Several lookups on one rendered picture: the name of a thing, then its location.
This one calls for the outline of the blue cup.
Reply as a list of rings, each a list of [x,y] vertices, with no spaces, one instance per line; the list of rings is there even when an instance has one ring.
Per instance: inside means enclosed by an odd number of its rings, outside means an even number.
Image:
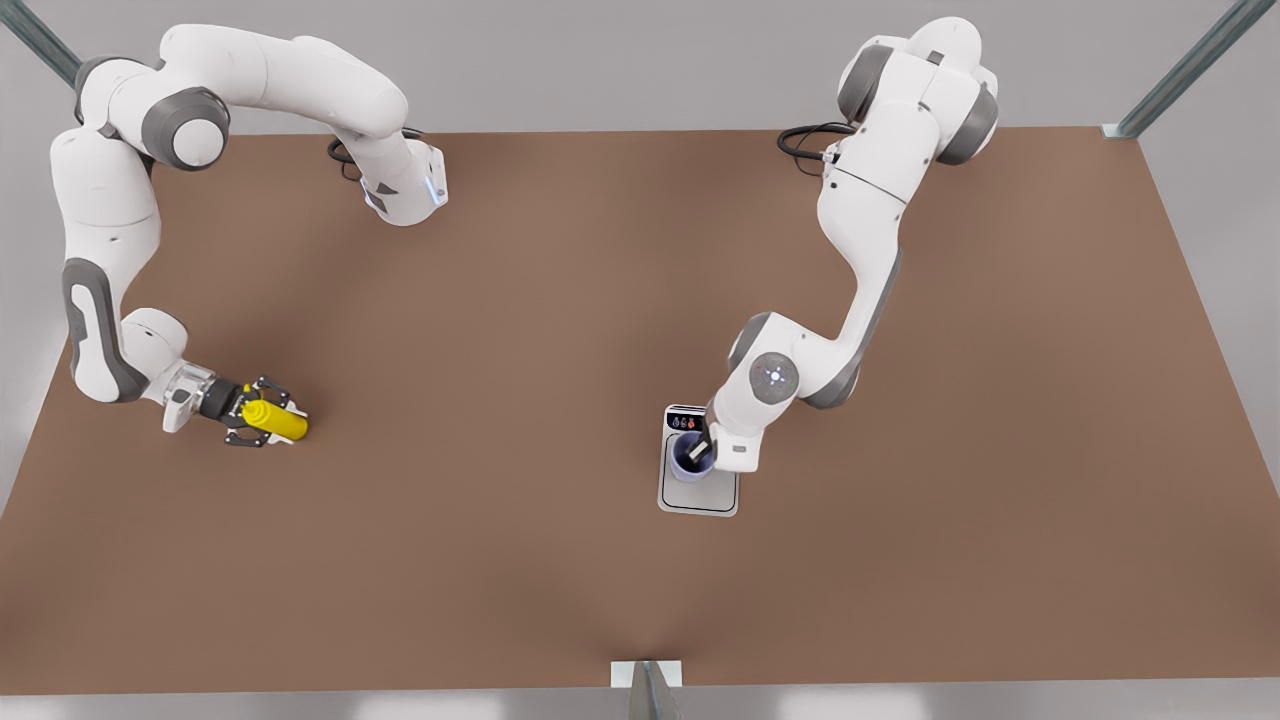
[[[710,462],[708,464],[686,464],[684,461],[684,450],[692,445],[699,433],[700,432],[685,432],[676,436],[671,441],[669,451],[667,454],[669,469],[681,482],[695,482],[709,474],[714,468],[716,454],[710,457]]]

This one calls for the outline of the yellow sauce bottle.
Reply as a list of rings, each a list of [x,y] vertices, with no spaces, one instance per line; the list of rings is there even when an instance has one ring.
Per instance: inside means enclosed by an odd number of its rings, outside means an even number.
[[[265,398],[253,398],[242,405],[241,416],[250,427],[266,434],[268,442],[293,443],[308,432],[306,415],[294,410],[296,406],[292,404],[283,407]]]

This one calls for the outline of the white digital kitchen scale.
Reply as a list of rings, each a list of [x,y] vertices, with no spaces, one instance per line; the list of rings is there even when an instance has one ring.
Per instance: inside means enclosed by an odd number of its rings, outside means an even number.
[[[698,434],[704,428],[707,409],[673,404],[664,409],[660,471],[657,503],[666,512],[684,512],[714,518],[731,518],[739,507],[739,474],[708,465],[708,473],[686,478],[672,464],[673,447],[685,434]]]

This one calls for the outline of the silver frame post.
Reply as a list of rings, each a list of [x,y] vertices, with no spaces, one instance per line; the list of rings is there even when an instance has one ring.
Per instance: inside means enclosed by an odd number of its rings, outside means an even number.
[[[1235,0],[1121,120],[1100,126],[1102,136],[1105,138],[1139,138],[1276,1]]]
[[[52,32],[24,0],[0,0],[4,23],[50,70],[72,88],[81,59]]]
[[[682,685],[678,660],[611,662],[611,688],[628,689],[628,720],[682,720],[672,694]]]

